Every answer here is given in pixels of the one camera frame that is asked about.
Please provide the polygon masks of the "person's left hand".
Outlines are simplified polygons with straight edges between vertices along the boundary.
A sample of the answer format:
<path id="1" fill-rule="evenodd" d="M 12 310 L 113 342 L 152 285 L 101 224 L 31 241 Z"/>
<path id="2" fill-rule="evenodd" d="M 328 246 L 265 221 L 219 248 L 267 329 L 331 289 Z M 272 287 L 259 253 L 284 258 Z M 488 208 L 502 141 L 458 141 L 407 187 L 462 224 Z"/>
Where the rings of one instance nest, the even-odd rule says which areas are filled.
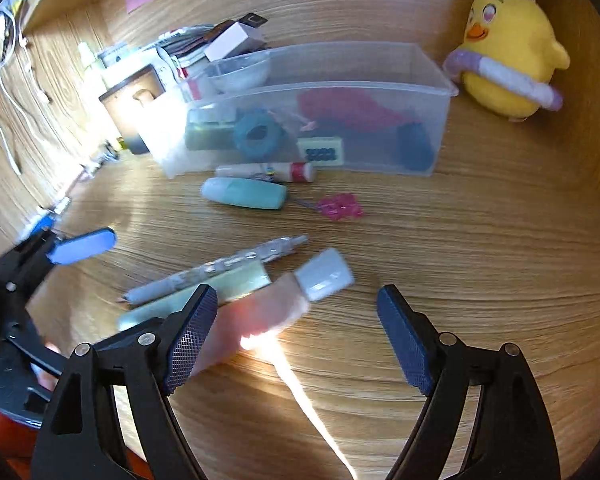
<path id="1" fill-rule="evenodd" d="M 65 357 L 60 353 L 56 344 L 46 340 L 45 351 L 42 356 L 36 358 L 31 364 L 31 370 L 35 374 L 38 383 L 47 390 L 53 391 L 58 383 L 59 376 L 64 370 Z"/>

